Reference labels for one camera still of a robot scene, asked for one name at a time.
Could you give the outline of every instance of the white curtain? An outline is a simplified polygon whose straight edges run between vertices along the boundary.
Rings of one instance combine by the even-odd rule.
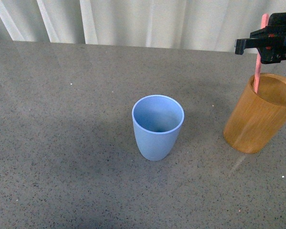
[[[286,0],[0,0],[0,39],[234,52],[275,12]]]

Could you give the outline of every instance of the pink straw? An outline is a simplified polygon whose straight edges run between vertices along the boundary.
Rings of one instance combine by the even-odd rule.
[[[268,21],[269,21],[269,14],[265,13],[262,16],[261,29],[265,28],[268,25]],[[255,74],[254,74],[254,84],[253,84],[253,89],[255,93],[257,93],[257,90],[258,90],[259,77],[261,75],[261,67],[262,67],[261,55],[257,53]]]

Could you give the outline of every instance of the blue cup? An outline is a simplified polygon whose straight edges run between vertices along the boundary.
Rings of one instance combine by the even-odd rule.
[[[135,139],[144,158],[162,160],[171,151],[184,120],[184,111],[174,99],[149,95],[132,109]]]

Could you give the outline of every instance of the bamboo cup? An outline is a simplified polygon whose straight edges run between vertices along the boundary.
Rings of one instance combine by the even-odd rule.
[[[257,94],[253,83],[254,75],[223,131],[234,149],[247,154],[259,152],[286,122],[286,78],[262,73]]]

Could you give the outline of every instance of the speckled countertop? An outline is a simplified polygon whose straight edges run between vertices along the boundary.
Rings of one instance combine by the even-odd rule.
[[[258,154],[222,131],[256,55],[0,41],[0,229],[286,228],[286,125]],[[262,67],[286,76],[286,62]],[[151,162],[131,109],[184,108]]]

